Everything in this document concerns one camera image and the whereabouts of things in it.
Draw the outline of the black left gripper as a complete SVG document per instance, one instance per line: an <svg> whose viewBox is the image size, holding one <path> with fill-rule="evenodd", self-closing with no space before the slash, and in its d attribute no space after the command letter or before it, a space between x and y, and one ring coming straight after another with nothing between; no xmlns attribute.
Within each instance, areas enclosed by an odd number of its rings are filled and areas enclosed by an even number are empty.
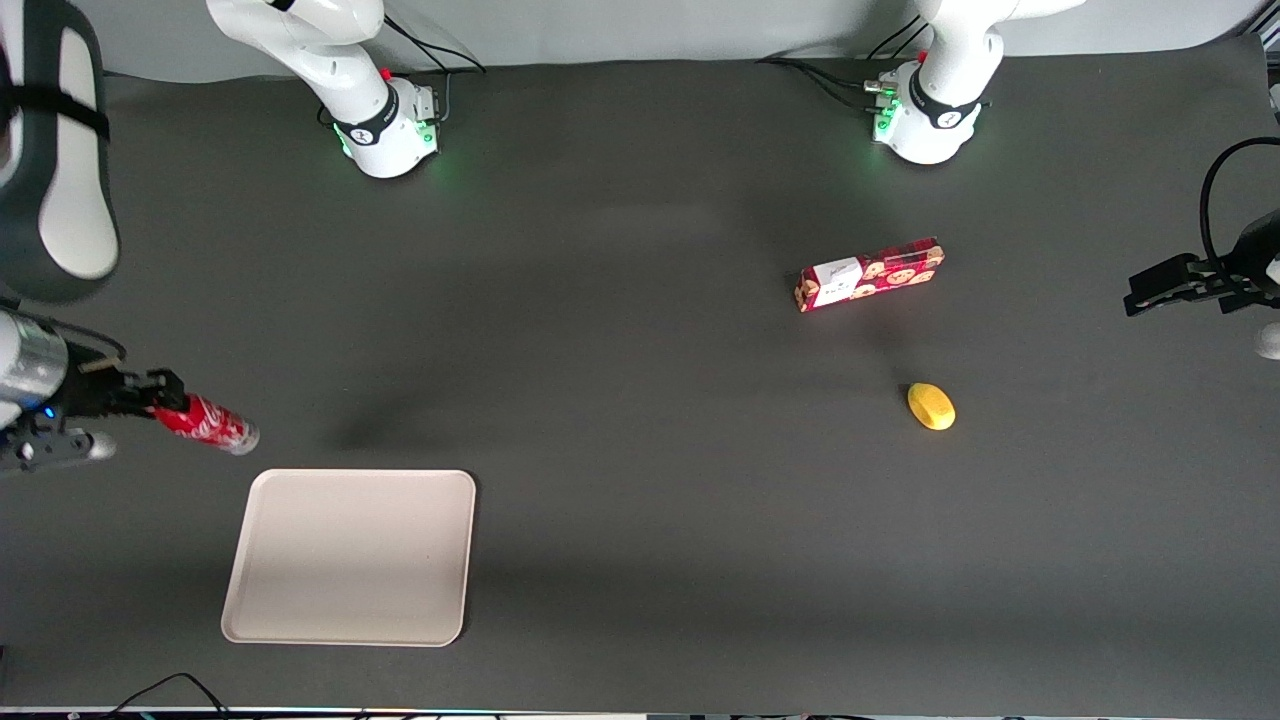
<svg viewBox="0 0 1280 720"><path fill-rule="evenodd" d="M1221 314L1245 307L1279 309L1279 210L1251 223L1216 270L1194 254L1179 254L1132 277L1126 316L1179 302L1219 299ZM1217 277L1219 282L1211 282Z"/></svg>

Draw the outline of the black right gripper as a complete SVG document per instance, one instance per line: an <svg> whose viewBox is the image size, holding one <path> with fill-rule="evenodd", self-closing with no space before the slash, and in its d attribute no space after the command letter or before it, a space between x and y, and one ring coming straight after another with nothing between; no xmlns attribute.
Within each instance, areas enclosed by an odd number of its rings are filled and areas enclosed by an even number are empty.
<svg viewBox="0 0 1280 720"><path fill-rule="evenodd" d="M148 370L146 380L118 368L92 372L69 368L59 389L40 406L40 418L137 416L152 420L156 411L187 413L186 386L173 370Z"/></svg>

